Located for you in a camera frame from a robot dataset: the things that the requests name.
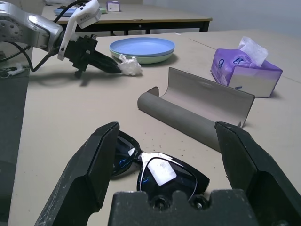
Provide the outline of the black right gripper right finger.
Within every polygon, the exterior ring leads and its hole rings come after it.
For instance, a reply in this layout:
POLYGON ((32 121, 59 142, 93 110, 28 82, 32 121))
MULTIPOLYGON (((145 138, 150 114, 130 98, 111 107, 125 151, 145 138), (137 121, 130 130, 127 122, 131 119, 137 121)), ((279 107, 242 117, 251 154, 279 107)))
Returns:
POLYGON ((240 127, 214 127, 230 185, 245 192, 259 225, 299 226, 301 196, 273 157, 240 127))

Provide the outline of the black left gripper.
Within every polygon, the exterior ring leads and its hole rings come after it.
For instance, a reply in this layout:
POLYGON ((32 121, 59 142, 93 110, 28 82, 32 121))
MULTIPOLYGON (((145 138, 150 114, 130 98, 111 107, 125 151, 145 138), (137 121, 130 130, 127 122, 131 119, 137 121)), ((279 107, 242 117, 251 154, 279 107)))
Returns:
POLYGON ((91 35, 78 37, 76 41, 69 41, 64 57, 72 62, 72 66, 77 69, 74 76, 80 78, 87 69, 89 57, 92 54, 90 64, 106 73, 120 74, 121 69, 118 63, 98 51, 94 51, 97 45, 96 36, 91 35))

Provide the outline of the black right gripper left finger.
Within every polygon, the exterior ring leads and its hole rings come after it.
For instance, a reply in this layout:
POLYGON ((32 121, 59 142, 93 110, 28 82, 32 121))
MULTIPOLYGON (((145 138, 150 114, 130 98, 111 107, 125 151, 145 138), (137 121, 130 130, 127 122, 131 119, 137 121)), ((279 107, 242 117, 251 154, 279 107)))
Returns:
POLYGON ((67 163, 37 226, 85 226, 103 206, 112 175, 119 123, 96 129, 67 163))

